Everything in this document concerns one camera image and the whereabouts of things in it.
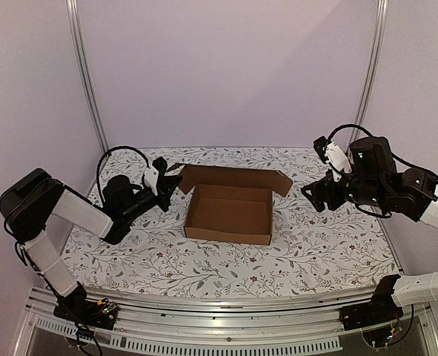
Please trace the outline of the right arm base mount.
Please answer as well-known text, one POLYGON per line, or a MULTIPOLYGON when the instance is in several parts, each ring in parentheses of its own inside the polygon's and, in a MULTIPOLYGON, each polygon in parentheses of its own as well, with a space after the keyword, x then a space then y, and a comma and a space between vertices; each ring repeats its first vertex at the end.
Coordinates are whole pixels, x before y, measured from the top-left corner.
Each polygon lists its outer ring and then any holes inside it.
POLYGON ((370 331, 362 334, 364 341, 372 348, 387 347, 394 339, 396 327, 399 325, 403 310, 392 299, 394 285, 401 276, 393 274, 383 277, 376 286, 370 300, 344 306, 339 310, 339 321, 344 330, 361 329, 380 323, 395 322, 382 331, 370 331))

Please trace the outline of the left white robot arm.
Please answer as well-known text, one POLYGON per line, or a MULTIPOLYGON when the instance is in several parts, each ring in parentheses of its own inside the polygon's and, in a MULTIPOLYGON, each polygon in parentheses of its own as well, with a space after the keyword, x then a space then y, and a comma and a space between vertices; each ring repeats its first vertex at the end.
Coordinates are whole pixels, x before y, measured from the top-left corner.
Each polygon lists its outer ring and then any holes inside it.
POLYGON ((76 322, 84 322, 92 314, 91 305, 74 294, 82 285, 62 261, 47 233, 47 224, 57 218, 117 245, 141 215, 155 207, 167 211, 181 181, 181 176, 167 175, 158 168, 146 170, 142 187, 132 184, 125 175, 117 175, 104 188, 102 205, 96 205, 37 168, 1 194, 0 214, 7 233, 21 246, 21 255, 33 264, 55 295, 65 297, 64 311, 76 322))

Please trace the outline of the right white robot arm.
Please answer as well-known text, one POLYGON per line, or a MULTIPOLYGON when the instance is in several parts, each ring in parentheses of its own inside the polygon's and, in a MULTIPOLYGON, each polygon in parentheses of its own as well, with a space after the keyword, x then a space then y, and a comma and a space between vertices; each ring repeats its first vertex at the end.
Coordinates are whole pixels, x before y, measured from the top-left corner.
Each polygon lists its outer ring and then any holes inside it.
MULTIPOLYGON (((385 137, 358 139, 347 152, 319 138, 314 148, 330 168, 301 192, 318 212, 334 211, 350 202, 357 208, 378 208, 384 217, 402 214, 438 230, 438 178, 423 168, 398 172, 385 137)), ((394 308, 431 301, 438 301, 438 272, 395 274, 380 280, 364 313, 370 323, 381 323, 394 308)))

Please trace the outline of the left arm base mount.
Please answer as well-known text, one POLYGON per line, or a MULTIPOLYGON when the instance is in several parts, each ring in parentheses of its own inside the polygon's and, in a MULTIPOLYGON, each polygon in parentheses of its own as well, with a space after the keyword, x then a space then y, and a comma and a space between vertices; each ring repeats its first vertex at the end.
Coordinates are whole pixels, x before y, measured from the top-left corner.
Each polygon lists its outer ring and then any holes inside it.
POLYGON ((57 300, 53 315, 82 325, 113 330, 118 312, 117 302, 108 298, 91 301, 87 299, 84 289, 76 289, 57 300))

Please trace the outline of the brown cardboard box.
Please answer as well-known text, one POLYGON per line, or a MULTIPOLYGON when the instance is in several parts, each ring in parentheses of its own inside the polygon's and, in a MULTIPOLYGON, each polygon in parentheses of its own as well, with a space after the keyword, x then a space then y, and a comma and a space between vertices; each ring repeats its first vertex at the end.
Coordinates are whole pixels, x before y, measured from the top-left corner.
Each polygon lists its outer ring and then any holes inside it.
POLYGON ((269 245, 273 195, 293 181, 281 171, 184 164, 179 189, 191 193, 184 231, 190 239, 269 245))

